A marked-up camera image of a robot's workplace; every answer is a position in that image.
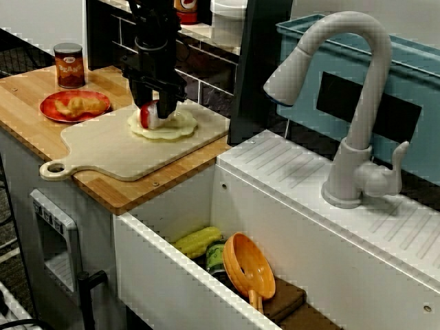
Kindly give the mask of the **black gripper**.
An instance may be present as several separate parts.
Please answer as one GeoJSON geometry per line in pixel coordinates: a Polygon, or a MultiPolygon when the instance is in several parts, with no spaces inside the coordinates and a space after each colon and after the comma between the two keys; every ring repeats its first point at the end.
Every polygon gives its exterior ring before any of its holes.
{"type": "Polygon", "coordinates": [[[176,72],[176,42],[168,39],[160,47],[150,47],[135,38],[136,53],[121,57],[122,75],[129,80],[134,104],[142,107],[159,93],[156,103],[159,119],[167,119],[174,112],[177,101],[187,99],[186,81],[176,72]]]}

